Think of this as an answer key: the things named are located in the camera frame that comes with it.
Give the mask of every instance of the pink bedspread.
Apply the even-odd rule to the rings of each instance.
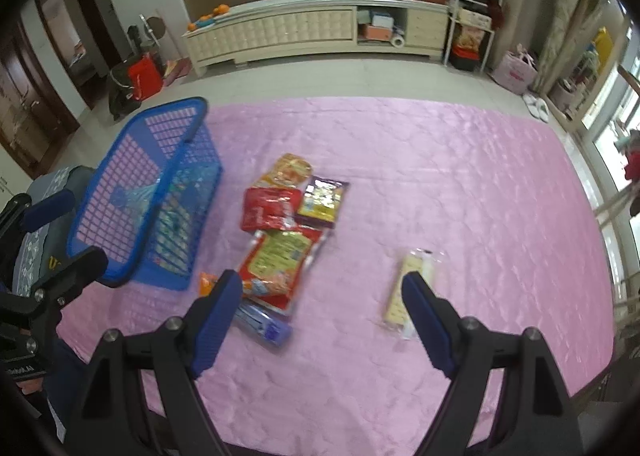
[[[92,285],[59,332],[89,359],[102,332],[158,327],[196,296],[200,271],[242,260],[242,192],[282,153],[351,182],[335,233],[306,274],[294,334],[274,354],[233,326],[198,381],[226,442],[283,455],[411,455],[446,391],[417,340],[380,317],[399,259],[444,253],[435,290],[460,315],[520,333],[538,326],[570,392],[609,362],[612,302],[602,238],[548,126],[472,107],[310,98],[213,108],[225,173],[187,292]],[[498,395],[490,383],[476,433]],[[148,385],[150,405],[160,407]]]

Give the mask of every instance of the snack package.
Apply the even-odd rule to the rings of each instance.
[[[290,231],[257,231],[238,273],[244,294],[265,308],[289,315],[300,276],[326,232],[296,226]]]
[[[250,187],[244,192],[242,223],[245,232],[258,229],[293,229],[293,216],[302,202],[302,192],[298,189],[280,187]]]
[[[218,281],[218,276],[200,273],[199,294],[206,297],[211,293]],[[244,295],[280,295],[287,293],[288,287],[283,281],[242,281],[242,293]]]
[[[209,295],[211,293],[211,290],[213,290],[213,287],[215,287],[217,281],[218,276],[201,272],[200,284],[198,285],[198,295],[200,297],[206,297],[207,295]]]
[[[383,320],[389,328],[401,331],[402,337],[405,339],[415,336],[415,328],[402,301],[402,278],[409,272],[420,272],[427,284],[431,285],[434,266],[433,253],[422,249],[412,250],[402,260],[400,273],[389,296]]]
[[[478,53],[482,39],[484,38],[484,30],[476,27],[470,27],[469,25],[456,24],[456,28],[453,33],[454,46],[469,50],[470,52]]]
[[[333,229],[348,182],[313,176],[306,185],[296,221],[311,227]]]
[[[243,299],[236,310],[236,324],[257,337],[265,346],[281,348],[290,337],[292,328],[273,315],[275,314]]]
[[[252,187],[290,187],[297,188],[302,182],[311,176],[311,164],[302,157],[285,153],[271,171],[262,175]]]

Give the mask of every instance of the blue plastic basket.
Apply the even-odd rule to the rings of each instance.
[[[222,165],[196,97],[148,109],[127,123],[98,166],[69,232],[67,252],[101,247],[101,282],[129,279],[184,290]]]

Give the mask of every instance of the yellow snack package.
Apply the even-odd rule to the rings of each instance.
[[[309,227],[333,229],[348,187],[348,182],[313,176],[302,195],[296,221]]]

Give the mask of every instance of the white slipper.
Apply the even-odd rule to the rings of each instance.
[[[536,102],[536,111],[538,112],[540,120],[548,124],[549,108],[546,106],[546,102],[543,98],[538,99],[538,102]]]
[[[535,106],[536,99],[537,97],[533,94],[530,94],[529,92],[522,94],[522,100],[524,100],[524,104],[532,104],[533,106]]]
[[[531,113],[531,116],[540,119],[540,112],[538,111],[538,107],[535,104],[527,104],[527,110]]]

